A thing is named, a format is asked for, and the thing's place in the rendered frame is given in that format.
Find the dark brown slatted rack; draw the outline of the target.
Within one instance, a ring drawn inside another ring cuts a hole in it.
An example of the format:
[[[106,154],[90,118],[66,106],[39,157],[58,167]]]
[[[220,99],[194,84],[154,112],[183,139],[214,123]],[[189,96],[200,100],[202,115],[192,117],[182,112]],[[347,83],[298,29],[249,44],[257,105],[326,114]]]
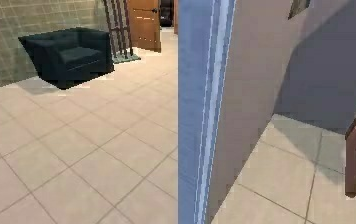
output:
[[[134,53],[127,0],[102,0],[110,37],[113,62],[140,60]]]

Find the blue room door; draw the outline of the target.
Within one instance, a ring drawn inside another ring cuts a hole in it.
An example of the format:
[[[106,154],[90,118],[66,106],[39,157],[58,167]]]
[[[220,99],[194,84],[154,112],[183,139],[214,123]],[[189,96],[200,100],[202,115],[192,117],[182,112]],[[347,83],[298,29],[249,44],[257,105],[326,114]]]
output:
[[[178,224],[205,224],[237,0],[181,0]]]

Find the brown wooden room door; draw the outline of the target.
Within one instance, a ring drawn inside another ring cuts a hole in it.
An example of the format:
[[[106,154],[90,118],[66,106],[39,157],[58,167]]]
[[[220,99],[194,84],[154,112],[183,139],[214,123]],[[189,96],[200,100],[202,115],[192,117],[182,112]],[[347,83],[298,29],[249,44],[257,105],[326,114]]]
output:
[[[128,0],[133,45],[161,52],[159,0]]]

